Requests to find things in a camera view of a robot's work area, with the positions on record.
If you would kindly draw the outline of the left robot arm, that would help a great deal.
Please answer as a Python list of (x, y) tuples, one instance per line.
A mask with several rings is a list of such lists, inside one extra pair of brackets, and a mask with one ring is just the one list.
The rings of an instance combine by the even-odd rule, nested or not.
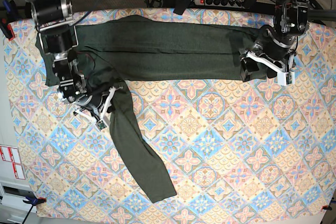
[(266, 67), (267, 78), (277, 78), (279, 85), (295, 82), (293, 45), (298, 44), (310, 20), (335, 20), (335, 10), (311, 9), (310, 0), (275, 0), (273, 25), (263, 25), (255, 44), (240, 54), (240, 76), (243, 82)]

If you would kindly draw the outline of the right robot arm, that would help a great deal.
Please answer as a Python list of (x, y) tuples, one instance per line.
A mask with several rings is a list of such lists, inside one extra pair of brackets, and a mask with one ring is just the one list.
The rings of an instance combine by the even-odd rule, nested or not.
[(58, 95), (64, 103), (79, 106), (75, 114), (90, 112), (100, 120), (107, 112), (114, 89), (92, 89), (89, 79), (78, 70), (74, 48), (79, 45), (71, 0), (26, 0), (31, 3), (32, 18), (45, 55), (53, 58), (52, 71), (59, 79)]

